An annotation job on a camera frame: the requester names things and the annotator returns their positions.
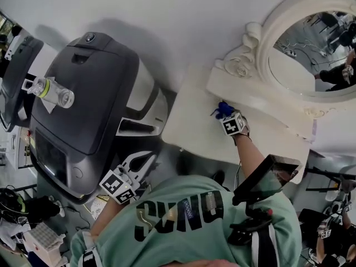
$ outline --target white vanity table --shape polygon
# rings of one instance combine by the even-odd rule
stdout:
[[[289,157],[303,164],[292,180],[300,183],[318,118],[355,111],[356,90],[350,86],[315,92],[317,72],[276,50],[274,44],[297,21],[326,11],[356,16],[356,0],[286,0],[264,25],[247,24],[243,45],[217,60],[215,67],[191,65],[162,139],[208,159],[239,164],[233,140],[210,116],[224,100],[241,110],[250,125],[250,137],[264,156]]]
[[[238,165],[240,158],[233,139],[225,136],[219,121],[210,116],[220,101],[206,90],[210,72],[206,67],[190,66],[162,139],[195,155]],[[259,110],[239,104],[234,106],[248,119],[250,137],[264,156],[275,154],[306,163],[310,143],[293,135],[281,122]],[[294,183],[301,182],[303,171],[304,168],[292,180]]]

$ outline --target yellow label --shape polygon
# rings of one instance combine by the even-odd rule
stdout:
[[[29,137],[29,143],[32,145],[34,149],[36,148],[36,145],[34,144],[34,139],[32,137]]]
[[[178,210],[177,210],[177,206],[175,205],[168,211],[167,220],[177,221],[177,219],[178,219]]]
[[[103,200],[105,202],[108,202],[110,197],[109,196],[104,196],[104,195],[97,195],[96,196],[98,199]]]

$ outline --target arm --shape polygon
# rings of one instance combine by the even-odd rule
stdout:
[[[349,216],[347,215],[347,212],[345,212],[345,209],[343,209],[342,211],[342,218],[343,218],[343,227],[345,229],[349,229],[352,224]]]
[[[247,136],[235,135],[234,139],[236,146],[238,147],[243,172],[247,178],[252,174],[252,172],[255,171],[255,169],[265,158]]]
[[[325,249],[324,249],[324,239],[318,238],[317,241],[317,259],[319,263],[322,263],[323,260],[325,259],[326,254],[325,254]]]
[[[96,219],[90,231],[91,236],[97,238],[108,223],[125,207],[126,205],[119,205],[114,199],[110,198],[106,203],[104,209]]]
[[[346,62],[345,62],[345,67],[347,65],[351,65],[353,60],[356,58],[356,53],[355,50],[350,51],[349,55],[347,56]]]

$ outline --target person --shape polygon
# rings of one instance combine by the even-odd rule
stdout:
[[[351,65],[355,70],[354,76],[349,75],[344,76],[346,67]],[[324,82],[329,82],[335,84],[332,88],[327,91],[337,91],[346,89],[356,84],[356,53],[355,49],[351,50],[347,56],[346,62],[342,65],[335,66],[331,70],[322,70],[314,76],[315,80],[322,80]]]
[[[303,242],[307,247],[315,250],[317,261],[323,266],[338,267],[339,263],[335,256],[342,256],[346,262],[356,264],[356,228],[352,225],[348,214],[343,209],[343,225],[331,222],[330,237],[322,239],[318,230],[327,220],[330,220],[327,215],[304,209],[299,215]]]
[[[247,178],[264,157],[247,134],[233,138]],[[129,205],[110,199],[90,233],[102,266],[252,266],[251,245],[228,243],[230,225],[248,218],[244,204],[233,205],[233,196],[211,178],[187,175],[165,180]],[[289,199],[279,192],[254,208],[273,210],[279,264],[297,266],[301,232]],[[72,239],[71,267],[84,266],[85,238],[79,231]]]

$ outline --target hand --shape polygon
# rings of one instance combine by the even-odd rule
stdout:
[[[328,230],[329,219],[323,220],[318,227],[318,235],[321,236],[322,233]]]
[[[247,122],[247,119],[241,114],[243,120],[244,120],[244,128],[240,133],[237,133],[236,135],[233,135],[233,138],[235,139],[235,142],[239,137],[246,137],[250,136],[250,126],[249,123]]]
[[[350,74],[349,74],[349,70],[348,70],[347,68],[345,68],[345,69],[343,70],[342,74],[343,74],[344,80],[345,80],[348,84],[350,84]]]

